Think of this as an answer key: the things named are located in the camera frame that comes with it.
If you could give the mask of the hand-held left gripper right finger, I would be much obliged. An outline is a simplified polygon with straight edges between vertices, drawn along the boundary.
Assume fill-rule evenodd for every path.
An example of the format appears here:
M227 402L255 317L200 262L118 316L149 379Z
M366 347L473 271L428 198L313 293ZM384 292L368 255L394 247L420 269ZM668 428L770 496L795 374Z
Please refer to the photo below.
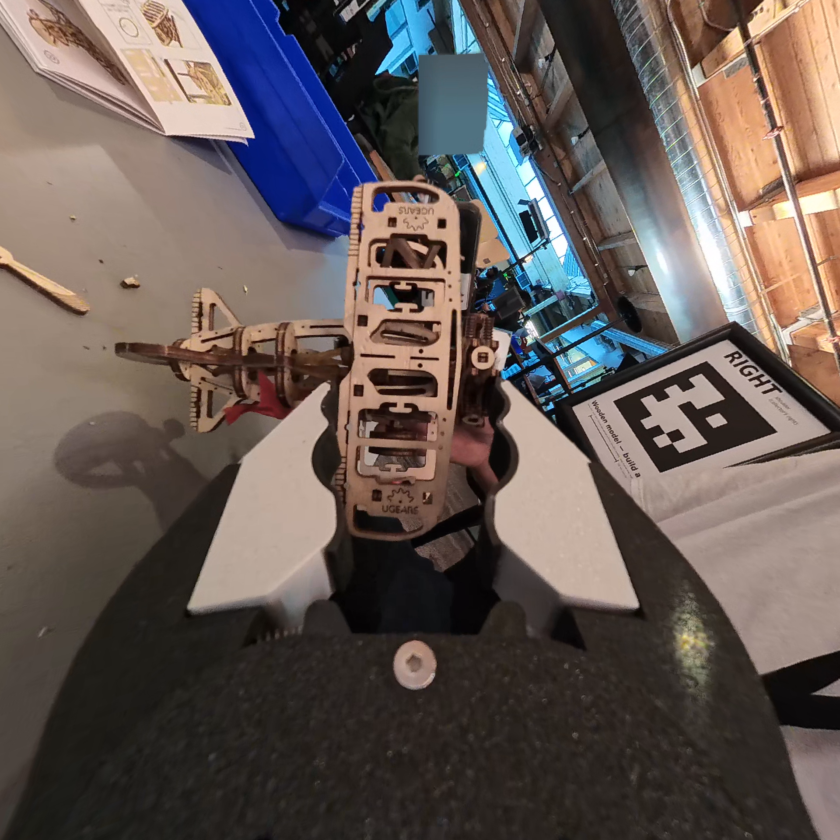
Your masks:
M497 593L523 608L534 636L551 635L565 608L634 613L639 600L591 461L514 385L500 394L497 441L510 445L511 466L489 499Z

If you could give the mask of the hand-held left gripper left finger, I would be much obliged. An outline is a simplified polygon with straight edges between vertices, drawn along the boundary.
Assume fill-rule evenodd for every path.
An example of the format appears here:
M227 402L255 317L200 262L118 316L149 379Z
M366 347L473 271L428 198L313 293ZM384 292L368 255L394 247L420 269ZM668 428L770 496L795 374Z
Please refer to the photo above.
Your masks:
M293 629L310 604L333 593L335 396L320 385L241 460L187 604L191 615L259 607Z

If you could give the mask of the wooden biplane model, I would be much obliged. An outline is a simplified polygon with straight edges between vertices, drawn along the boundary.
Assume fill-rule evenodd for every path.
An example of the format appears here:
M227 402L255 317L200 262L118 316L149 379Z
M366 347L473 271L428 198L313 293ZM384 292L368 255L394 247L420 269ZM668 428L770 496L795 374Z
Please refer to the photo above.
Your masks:
M292 409L330 384L340 456L332 485L350 530L396 539L373 523L391 519L419 537L445 504L462 319L485 314L469 311L481 224L477 203L460 203L422 177L360 185L342 316L249 326L201 288L187 337L117 343L114 352L165 366L189 384L191 426L200 434L225 422L226 407L258 399L259 371Z

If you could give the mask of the wooden radial engine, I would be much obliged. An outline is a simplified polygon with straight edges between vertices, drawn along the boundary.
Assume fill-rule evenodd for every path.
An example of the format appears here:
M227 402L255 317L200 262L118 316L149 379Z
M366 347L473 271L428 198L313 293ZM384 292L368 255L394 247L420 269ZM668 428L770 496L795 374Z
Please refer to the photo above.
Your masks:
M489 412L490 394L496 384L498 341L493 319L470 313L462 319L460 378L456 418L460 424L480 427Z

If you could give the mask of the grey desk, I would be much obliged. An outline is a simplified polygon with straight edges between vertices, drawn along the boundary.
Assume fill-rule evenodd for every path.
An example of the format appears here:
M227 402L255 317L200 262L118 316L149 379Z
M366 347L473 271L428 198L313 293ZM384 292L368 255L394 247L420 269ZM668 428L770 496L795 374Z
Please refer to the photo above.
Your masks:
M193 293L246 323L341 309L346 238L280 223L228 147L168 139L37 75L2 32L2 829L84 637L205 484L272 428L188 426L185 384L117 342L186 336ZM120 281L136 277L140 288Z

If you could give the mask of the person's right hand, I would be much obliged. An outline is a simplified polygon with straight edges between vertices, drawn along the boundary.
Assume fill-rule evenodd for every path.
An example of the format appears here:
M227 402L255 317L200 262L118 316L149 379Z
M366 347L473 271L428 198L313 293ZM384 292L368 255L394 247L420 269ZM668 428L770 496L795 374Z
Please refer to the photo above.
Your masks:
M482 419L481 425L459 423L455 426L452 437L451 461L465 467L484 493L493 490L498 481L490 465L494 437L495 430L486 417Z

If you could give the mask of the red ribbon strip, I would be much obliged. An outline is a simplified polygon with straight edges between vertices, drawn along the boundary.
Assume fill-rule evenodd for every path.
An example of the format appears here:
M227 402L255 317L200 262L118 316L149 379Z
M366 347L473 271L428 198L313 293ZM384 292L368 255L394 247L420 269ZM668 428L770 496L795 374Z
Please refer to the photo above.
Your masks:
M277 394L274 380L266 371L259 371L259 393L256 401L242 401L224 409L224 419L227 425L235 423L240 417L254 413L265 417L282 420L287 417L292 408L281 401Z

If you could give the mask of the person's dark jeans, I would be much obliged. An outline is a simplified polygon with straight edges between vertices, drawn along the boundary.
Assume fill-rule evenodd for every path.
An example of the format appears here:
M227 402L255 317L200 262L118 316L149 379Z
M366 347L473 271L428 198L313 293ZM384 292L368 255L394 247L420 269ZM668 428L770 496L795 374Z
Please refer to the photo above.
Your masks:
M352 546L350 583L333 600L355 634L477 634L500 601L474 549L440 571L408 541Z

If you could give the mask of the tapered wooden stick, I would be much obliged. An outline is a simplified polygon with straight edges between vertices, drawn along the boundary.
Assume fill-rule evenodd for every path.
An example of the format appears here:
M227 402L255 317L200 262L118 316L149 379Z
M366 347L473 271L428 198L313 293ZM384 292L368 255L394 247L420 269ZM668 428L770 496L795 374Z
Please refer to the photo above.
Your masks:
M91 310L90 305L74 291L28 268L16 260L12 253L4 247L1 247L1 267L70 312L85 316Z

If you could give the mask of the dark round column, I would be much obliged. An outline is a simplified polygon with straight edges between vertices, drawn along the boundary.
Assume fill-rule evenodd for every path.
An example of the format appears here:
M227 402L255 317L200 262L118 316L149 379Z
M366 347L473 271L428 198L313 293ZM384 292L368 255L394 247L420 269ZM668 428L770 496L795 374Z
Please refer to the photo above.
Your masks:
M540 5L647 271L657 280L655 200L657 188L669 183L667 160L613 5Z

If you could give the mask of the blue plastic bin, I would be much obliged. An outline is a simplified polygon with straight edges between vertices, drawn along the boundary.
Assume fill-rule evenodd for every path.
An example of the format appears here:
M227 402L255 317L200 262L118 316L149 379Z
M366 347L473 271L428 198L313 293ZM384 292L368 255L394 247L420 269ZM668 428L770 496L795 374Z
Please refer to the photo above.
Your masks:
M279 220L340 237L354 188L375 174L270 1L185 5L231 82L255 133L233 153Z

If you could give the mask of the instruction booklet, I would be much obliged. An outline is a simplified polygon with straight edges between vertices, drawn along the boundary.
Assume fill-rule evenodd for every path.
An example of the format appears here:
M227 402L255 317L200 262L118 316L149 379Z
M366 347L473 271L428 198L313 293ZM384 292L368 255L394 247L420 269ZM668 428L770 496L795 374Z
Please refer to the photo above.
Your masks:
M255 137L182 1L2 1L2 27L41 76L167 137Z

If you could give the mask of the silver ventilation duct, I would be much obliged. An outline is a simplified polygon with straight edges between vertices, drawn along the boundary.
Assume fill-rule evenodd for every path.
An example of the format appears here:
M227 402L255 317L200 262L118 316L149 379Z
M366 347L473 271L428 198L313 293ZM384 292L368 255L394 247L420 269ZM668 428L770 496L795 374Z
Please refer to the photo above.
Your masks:
M665 147L710 278L729 321L753 330L742 278L742 253L732 245L717 175L697 112L656 2L615 1L612 9Z

